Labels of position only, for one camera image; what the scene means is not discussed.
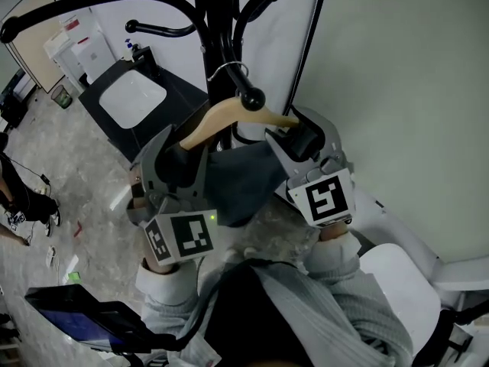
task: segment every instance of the trash can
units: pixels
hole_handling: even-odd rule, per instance
[[[63,109],[66,109],[71,105],[72,98],[70,94],[66,91],[63,85],[56,87],[51,95],[51,99],[60,105]]]

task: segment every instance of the gray cardigan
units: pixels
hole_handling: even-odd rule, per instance
[[[360,271],[359,247],[357,239],[347,233],[314,245],[304,261],[308,274],[288,265],[254,270],[315,367],[410,366],[410,336],[373,275]],[[217,278],[218,272],[208,276],[201,294]],[[136,286],[146,294],[142,318],[148,328],[177,337],[186,333],[199,298],[193,261],[167,275],[140,266]],[[181,352],[167,353],[170,366],[218,365],[220,356],[204,340],[214,303],[215,297],[189,345]]]

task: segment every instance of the gray floor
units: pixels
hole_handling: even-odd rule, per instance
[[[107,142],[77,100],[62,110],[43,91],[36,97],[19,128],[11,132],[6,152],[50,178],[53,196],[61,204],[63,224],[54,229],[50,239],[37,224],[30,248],[0,240],[0,284],[5,303],[22,334],[25,365],[107,365],[96,352],[70,343],[24,301],[24,295],[29,287],[57,285],[77,255],[76,271],[93,295],[100,300],[121,300],[140,310],[142,295],[134,280],[142,258],[141,230],[127,221],[121,209],[109,209],[127,184],[129,163]],[[18,172],[31,188],[44,185],[19,167]],[[73,238],[77,222],[83,230]],[[18,234],[28,236],[31,224],[24,223]],[[312,243],[315,233],[294,212],[271,200],[248,226],[221,228],[219,237],[219,253],[234,244],[255,245],[276,258],[293,260]],[[57,248],[59,271],[57,265],[48,268],[45,264],[50,245]],[[219,255],[207,258],[202,274],[218,264]]]

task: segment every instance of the white marker cube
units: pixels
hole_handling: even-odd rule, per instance
[[[289,194],[310,226],[328,226],[355,213],[353,183],[346,168],[296,187]]]
[[[211,254],[217,242],[215,209],[156,215],[145,227],[159,265]]]

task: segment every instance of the black coat rack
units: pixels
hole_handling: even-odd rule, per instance
[[[17,35],[35,24],[55,16],[93,5],[121,0],[59,0],[34,9],[20,17],[9,18],[0,30],[0,41],[12,42]],[[178,9],[192,22],[186,28],[165,28],[153,24],[139,23],[137,20],[126,24],[130,33],[144,32],[161,37],[185,37],[197,31],[206,72],[207,94],[213,106],[223,99],[241,94],[243,106],[252,111],[265,104],[264,92],[253,86],[241,70],[241,51],[246,25],[258,18],[276,0],[249,0],[240,10],[239,0],[195,0],[195,6],[186,0],[154,0]],[[236,20],[232,33],[233,19]],[[221,132],[224,149],[231,147],[230,131]]]

